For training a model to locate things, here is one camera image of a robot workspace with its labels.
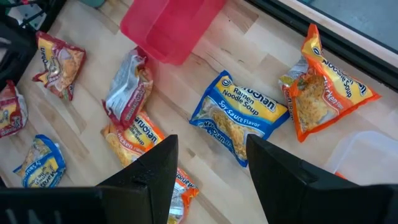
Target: orange noodle packet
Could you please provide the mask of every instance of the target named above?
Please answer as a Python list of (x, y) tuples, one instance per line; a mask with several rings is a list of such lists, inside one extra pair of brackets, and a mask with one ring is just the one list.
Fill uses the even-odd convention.
[(315, 24), (308, 29), (302, 56), (286, 75), (279, 78), (300, 142), (310, 133), (329, 127), (359, 106), (380, 98), (370, 87), (323, 57)]
[[(102, 130), (110, 148), (118, 156), (123, 167), (128, 166), (145, 152), (165, 139), (162, 131), (141, 111), (133, 124), (121, 131), (113, 123)], [(168, 224), (178, 224), (188, 215), (191, 200), (199, 193), (198, 187), (180, 168), (177, 168)]]

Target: plastic wrapper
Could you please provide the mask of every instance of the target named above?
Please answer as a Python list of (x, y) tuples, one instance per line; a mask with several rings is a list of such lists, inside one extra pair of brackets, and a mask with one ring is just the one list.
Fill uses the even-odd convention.
[(223, 71), (206, 89), (190, 123), (205, 129), (246, 167), (248, 134), (267, 139), (288, 118), (284, 105), (256, 90), (236, 86)]
[(311, 24), (308, 30), (302, 55), (299, 62), (279, 78), (300, 142), (359, 106), (380, 98), (370, 87), (335, 67), (323, 56), (315, 24)]
[[(123, 167), (128, 166), (165, 139), (161, 130), (143, 111), (136, 116), (129, 129), (122, 132), (111, 123), (101, 133), (118, 156)], [(182, 169), (177, 168), (177, 178), (167, 223), (181, 223), (188, 214), (191, 200), (198, 193), (198, 187), (193, 184), (189, 176)]]
[(33, 81), (42, 82), (59, 98), (71, 101), (75, 80), (86, 60), (86, 51), (45, 32), (38, 31), (36, 36), (45, 71), (37, 74)]
[(144, 111), (136, 116), (134, 123), (127, 130), (121, 131), (111, 123), (102, 130), (102, 134), (123, 167), (134, 162), (165, 138)]
[(55, 187), (65, 169), (65, 161), (58, 144), (43, 134), (38, 134), (24, 163), (14, 173), (22, 177), (23, 187)]
[(0, 138), (20, 131), (26, 120), (25, 99), (18, 93), (14, 83), (8, 80), (6, 87), (0, 92)]
[(152, 74), (140, 49), (130, 51), (115, 75), (103, 106), (117, 128), (126, 130), (134, 122), (152, 91)]

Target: instant noodle package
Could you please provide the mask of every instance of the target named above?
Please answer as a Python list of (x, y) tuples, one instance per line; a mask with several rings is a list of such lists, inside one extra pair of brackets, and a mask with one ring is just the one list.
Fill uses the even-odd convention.
[(27, 121), (27, 107), (24, 97), (19, 94), (14, 82), (0, 92), (0, 138), (20, 131)]
[(66, 168), (59, 145), (38, 134), (25, 161), (14, 173), (22, 177), (23, 187), (56, 187)]
[[(123, 167), (128, 166), (165, 139), (161, 130), (144, 111), (138, 113), (133, 124), (127, 130), (121, 131), (111, 123), (102, 130), (102, 135), (118, 156)], [(198, 187), (191, 178), (182, 169), (177, 168), (167, 223), (181, 223), (188, 215), (191, 200), (198, 193)]]
[(300, 142), (310, 133), (327, 128), (359, 106), (380, 98), (370, 87), (323, 56), (315, 24), (311, 24), (308, 30), (302, 46), (302, 58), (280, 77), (279, 85)]

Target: black frame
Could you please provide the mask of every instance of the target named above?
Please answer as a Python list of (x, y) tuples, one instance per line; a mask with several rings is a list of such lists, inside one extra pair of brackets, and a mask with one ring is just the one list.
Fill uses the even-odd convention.
[(246, 1), (304, 36), (307, 35), (309, 25), (311, 23), (316, 24), (324, 48), (368, 74), (370, 77), (373, 77), (377, 81), (398, 92), (397, 67), (344, 39), (278, 0)]
[(7, 49), (0, 61), (0, 90), (6, 86), (6, 80), (12, 80), (16, 85), (25, 72), (30, 60), (36, 53), (35, 33), (21, 28), (10, 17), (0, 18), (0, 38), (11, 40), (10, 44), (0, 44)]
[(254, 134), (246, 152), (269, 224), (398, 223), (398, 184), (359, 186)]

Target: black plastic object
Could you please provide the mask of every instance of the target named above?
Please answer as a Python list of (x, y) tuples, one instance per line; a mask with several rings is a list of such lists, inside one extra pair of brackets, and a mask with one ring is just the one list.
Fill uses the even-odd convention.
[(177, 156), (171, 135), (97, 187), (0, 189), (0, 223), (166, 224)]
[(246, 152), (269, 224), (398, 223), (398, 185), (356, 185), (253, 134)]
[(43, 21), (42, 25), (38, 28), (38, 30), (41, 30), (43, 32), (49, 31), (51, 25), (54, 23), (55, 18), (57, 18), (58, 13), (61, 11), (63, 5), (66, 2), (66, 0), (32, 0), (32, 1), (13, 0), (13, 1), (15, 1), (16, 3), (9, 3), (9, 4), (0, 3), (0, 12), (4, 12), (5, 14), (6, 11), (5, 9), (23, 6), (26, 4), (29, 4), (31, 6), (36, 4), (41, 8), (41, 11), (30, 17), (24, 18), (22, 23), (19, 24), (19, 26), (25, 27), (26, 29), (30, 30), (36, 30), (32, 29), (33, 27), (30, 26), (29, 22), (45, 14), (45, 20)]
[(23, 1), (15, 0), (17, 3), (10, 4), (0, 3), (0, 50), (7, 50), (3, 58), (0, 58), (0, 91), (6, 86), (6, 80), (12, 80), (17, 84), (37, 50), (36, 30), (29, 25), (29, 22), (46, 13), (45, 20), (39, 29), (47, 32), (65, 1), (29, 1), (29, 4), (37, 4), (42, 10), (36, 15), (25, 18), (22, 24), (19, 24), (16, 19), (7, 16), (6, 10), (25, 4)]
[[(265, 13), (276, 18), (278, 21), (284, 23), (286, 26), (292, 28), (298, 33), (307, 36), (308, 27), (311, 23), (317, 25), (321, 35), (322, 47), (326, 48), (339, 58), (354, 65), (356, 68), (367, 73), (369, 76), (376, 80), (383, 82), (386, 86), (398, 92), (398, 68), (383, 61), (377, 56), (373, 55), (365, 49), (362, 49), (355, 43), (346, 40), (323, 25), (313, 21), (312, 19), (304, 16), (296, 10), (288, 7), (280, 0), (246, 0), (252, 5), (258, 7)], [(398, 54), (398, 52), (369, 36), (360, 33), (352, 27), (348, 27), (355, 32), (365, 36), (371, 41), (389, 49), (390, 51)]]
[(0, 13), (0, 50), (6, 51), (0, 58), (0, 91), (6, 80), (19, 81), (37, 47), (35, 34), (21, 28), (15, 19)]

